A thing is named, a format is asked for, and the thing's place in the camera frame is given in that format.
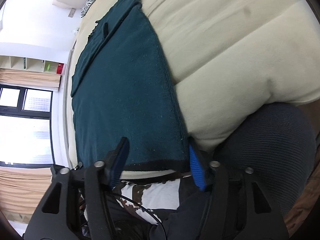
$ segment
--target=mattress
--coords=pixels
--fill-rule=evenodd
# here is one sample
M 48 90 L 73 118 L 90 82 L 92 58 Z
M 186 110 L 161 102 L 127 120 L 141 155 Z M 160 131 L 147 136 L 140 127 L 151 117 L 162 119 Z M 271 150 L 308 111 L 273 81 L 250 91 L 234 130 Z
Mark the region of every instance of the mattress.
M 77 164 L 71 77 L 89 34 L 117 0 L 96 0 L 71 60 L 67 123 Z M 320 98 L 320 26 L 305 0 L 142 0 L 175 85 L 188 133 L 213 151 L 265 103 Z M 172 171 L 124 172 L 124 179 Z

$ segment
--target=window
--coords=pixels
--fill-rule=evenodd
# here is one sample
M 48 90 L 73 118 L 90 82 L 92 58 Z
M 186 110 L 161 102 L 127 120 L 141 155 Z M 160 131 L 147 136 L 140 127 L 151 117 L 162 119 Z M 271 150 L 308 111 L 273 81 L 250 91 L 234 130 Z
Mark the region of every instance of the window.
M 45 168 L 54 163 L 52 92 L 0 84 L 0 166 Z

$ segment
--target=window pane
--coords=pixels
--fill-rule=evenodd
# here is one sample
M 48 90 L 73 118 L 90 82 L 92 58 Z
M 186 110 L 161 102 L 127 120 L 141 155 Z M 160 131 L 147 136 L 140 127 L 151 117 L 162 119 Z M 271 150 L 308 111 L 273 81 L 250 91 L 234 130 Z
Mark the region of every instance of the window pane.
M 23 110 L 50 112 L 51 93 L 27 89 Z
M 17 107 L 19 94 L 19 89 L 2 88 L 0 106 Z
M 50 121 L 0 115 L 0 161 L 51 164 Z

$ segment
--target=dark green fabric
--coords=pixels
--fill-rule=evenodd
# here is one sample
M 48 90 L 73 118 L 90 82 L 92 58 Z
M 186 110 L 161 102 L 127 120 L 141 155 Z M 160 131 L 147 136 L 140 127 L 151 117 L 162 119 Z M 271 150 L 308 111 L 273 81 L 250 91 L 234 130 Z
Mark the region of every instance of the dark green fabric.
M 105 157 L 122 136 L 126 170 L 189 170 L 187 133 L 158 38 L 140 0 L 98 21 L 72 77 L 78 160 Z

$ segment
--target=wire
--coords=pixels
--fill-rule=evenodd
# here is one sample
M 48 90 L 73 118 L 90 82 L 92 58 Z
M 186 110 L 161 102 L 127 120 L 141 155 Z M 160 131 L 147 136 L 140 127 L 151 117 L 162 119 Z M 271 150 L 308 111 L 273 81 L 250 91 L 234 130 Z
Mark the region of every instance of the wire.
M 130 199 L 130 198 L 127 198 L 127 197 L 125 197 L 125 196 L 123 196 L 123 195 L 121 195 L 121 194 L 114 193 L 114 192 L 109 192 L 109 191 L 105 191 L 105 193 L 106 193 L 107 195 L 117 196 L 117 197 L 123 198 L 123 199 L 125 199 L 126 201 L 129 201 L 129 202 L 131 202 L 132 204 L 140 207 L 143 211 L 147 212 L 147 213 L 148 213 L 155 221 L 157 221 L 157 223 L 161 226 L 162 231 L 163 231 L 163 233 L 164 233 L 164 239 L 165 239 L 165 240 L 168 240 L 167 234 L 166 234 L 166 232 L 165 232 L 164 226 L 163 226 L 163 224 L 161 223 L 161 221 L 160 221 L 154 214 L 152 214 L 148 209 L 146 209 L 144 206 L 140 205 L 139 203 L 135 202 L 134 200 L 132 200 L 132 199 Z

